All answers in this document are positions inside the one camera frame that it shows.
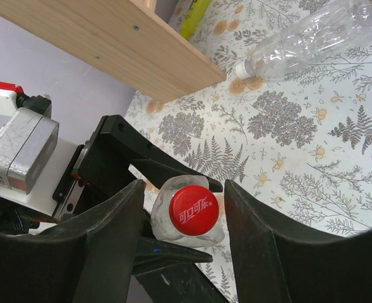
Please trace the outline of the clear bottle with red cap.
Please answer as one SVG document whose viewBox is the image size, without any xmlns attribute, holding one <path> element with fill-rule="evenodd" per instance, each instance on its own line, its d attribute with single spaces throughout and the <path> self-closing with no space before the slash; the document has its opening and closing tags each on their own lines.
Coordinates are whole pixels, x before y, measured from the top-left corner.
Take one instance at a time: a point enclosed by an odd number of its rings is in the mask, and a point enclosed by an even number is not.
<svg viewBox="0 0 372 303">
<path fill-rule="evenodd" d="M 202 175 L 167 180 L 153 204 L 150 224 L 157 240 L 185 247 L 210 247 L 225 238 L 219 202 Z"/>
</svg>

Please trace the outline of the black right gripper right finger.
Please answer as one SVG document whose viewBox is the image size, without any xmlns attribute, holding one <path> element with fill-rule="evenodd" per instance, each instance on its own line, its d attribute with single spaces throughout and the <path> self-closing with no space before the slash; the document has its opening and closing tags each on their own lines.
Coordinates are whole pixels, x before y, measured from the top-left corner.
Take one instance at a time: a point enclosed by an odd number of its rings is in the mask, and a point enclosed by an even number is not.
<svg viewBox="0 0 372 303">
<path fill-rule="evenodd" d="M 372 230 L 316 230 L 231 180 L 224 202 L 240 302 L 372 302 Z"/>
</svg>

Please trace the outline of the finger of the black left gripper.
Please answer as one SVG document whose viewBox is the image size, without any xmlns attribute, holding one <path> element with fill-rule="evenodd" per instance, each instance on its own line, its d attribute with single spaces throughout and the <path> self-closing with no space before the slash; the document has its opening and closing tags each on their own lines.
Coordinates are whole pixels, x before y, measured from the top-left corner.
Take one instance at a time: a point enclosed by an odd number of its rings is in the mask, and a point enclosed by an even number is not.
<svg viewBox="0 0 372 303">
<path fill-rule="evenodd" d="M 206 252 L 140 237 L 132 274 L 153 302 L 221 303 L 227 299 L 198 269 L 211 263 Z"/>
</svg>

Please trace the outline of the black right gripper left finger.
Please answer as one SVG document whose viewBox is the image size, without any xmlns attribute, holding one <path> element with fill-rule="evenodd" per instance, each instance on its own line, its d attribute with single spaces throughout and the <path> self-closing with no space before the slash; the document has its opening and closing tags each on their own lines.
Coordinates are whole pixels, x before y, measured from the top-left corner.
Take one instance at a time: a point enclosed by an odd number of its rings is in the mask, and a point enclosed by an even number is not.
<svg viewBox="0 0 372 303">
<path fill-rule="evenodd" d="M 38 235 L 0 232 L 0 302 L 125 302 L 145 183 Z"/>
</svg>

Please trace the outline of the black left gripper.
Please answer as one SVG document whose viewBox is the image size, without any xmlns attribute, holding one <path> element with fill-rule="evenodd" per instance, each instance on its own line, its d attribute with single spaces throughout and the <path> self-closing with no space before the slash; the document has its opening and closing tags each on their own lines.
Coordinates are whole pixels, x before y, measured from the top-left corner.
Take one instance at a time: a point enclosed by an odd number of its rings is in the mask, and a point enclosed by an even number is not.
<svg viewBox="0 0 372 303">
<path fill-rule="evenodd" d="M 135 180 L 134 166 L 155 187 L 180 175 L 197 172 L 140 134 L 120 115 L 103 116 L 83 145 L 78 145 L 56 190 L 52 216 L 65 221 L 111 198 Z"/>
</svg>

